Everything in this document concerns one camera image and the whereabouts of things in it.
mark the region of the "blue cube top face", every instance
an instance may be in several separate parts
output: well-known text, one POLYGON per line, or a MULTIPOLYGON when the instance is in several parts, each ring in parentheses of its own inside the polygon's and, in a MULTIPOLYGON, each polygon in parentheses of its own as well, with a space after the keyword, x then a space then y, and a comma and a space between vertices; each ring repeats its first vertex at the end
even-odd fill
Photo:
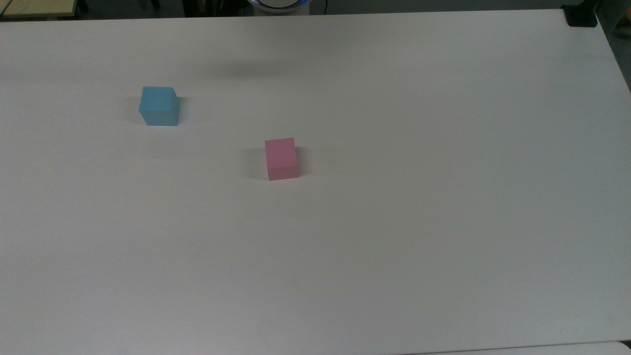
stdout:
POLYGON ((169 111, 175 90, 172 87, 143 87, 140 111, 169 111))

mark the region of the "foam block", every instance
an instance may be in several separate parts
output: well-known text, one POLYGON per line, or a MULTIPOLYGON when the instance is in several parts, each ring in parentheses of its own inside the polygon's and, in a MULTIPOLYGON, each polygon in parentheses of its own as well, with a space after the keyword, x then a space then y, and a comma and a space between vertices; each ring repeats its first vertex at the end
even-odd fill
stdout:
POLYGON ((148 126, 177 126, 180 99, 172 87, 143 87, 138 111, 148 126))
POLYGON ((293 138, 266 140, 265 159, 270 181, 298 177, 298 155, 293 138))

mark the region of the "white table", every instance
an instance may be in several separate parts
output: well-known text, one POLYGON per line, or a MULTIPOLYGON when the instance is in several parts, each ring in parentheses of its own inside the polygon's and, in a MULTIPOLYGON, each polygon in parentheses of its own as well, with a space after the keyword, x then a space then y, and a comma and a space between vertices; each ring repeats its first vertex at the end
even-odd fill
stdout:
POLYGON ((0 349, 631 339, 631 96, 560 10, 0 23, 0 349), (181 124, 148 127, 143 85, 181 124), (265 181, 263 141, 303 176, 265 181))

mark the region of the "white device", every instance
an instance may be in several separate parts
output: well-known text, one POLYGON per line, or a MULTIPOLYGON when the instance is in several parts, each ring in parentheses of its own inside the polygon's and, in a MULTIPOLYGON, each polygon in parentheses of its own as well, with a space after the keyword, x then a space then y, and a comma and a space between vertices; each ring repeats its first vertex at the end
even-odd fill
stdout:
POLYGON ((309 15, 311 0, 248 0, 254 16, 309 15))

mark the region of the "pink cube top face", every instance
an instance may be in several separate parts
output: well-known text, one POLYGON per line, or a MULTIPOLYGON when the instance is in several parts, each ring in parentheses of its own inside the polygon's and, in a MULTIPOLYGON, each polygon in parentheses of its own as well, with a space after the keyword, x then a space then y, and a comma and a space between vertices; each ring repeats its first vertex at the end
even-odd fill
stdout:
POLYGON ((298 155, 293 138, 266 140, 265 159, 270 181, 298 177, 298 155))

